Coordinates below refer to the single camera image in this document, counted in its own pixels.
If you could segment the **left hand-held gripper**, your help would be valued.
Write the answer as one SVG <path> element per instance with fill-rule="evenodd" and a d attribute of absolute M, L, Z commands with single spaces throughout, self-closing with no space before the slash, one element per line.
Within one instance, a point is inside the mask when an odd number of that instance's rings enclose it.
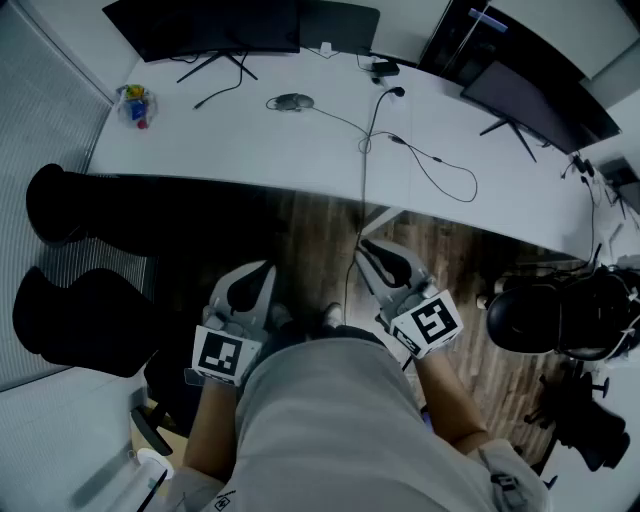
<path fill-rule="evenodd" d="M 262 352 L 276 279 L 268 261 L 242 265 L 222 276 L 196 326 L 191 367 L 185 382 L 203 387 L 207 379 L 239 388 Z"/>

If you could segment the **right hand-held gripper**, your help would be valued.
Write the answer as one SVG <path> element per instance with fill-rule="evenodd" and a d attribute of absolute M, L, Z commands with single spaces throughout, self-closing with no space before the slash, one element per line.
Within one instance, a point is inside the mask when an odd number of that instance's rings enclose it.
<path fill-rule="evenodd" d="M 356 265 L 377 299 L 378 322 L 416 359 L 441 348 L 463 328 L 448 290 L 439 291 L 422 260 L 384 239 L 361 241 Z"/>

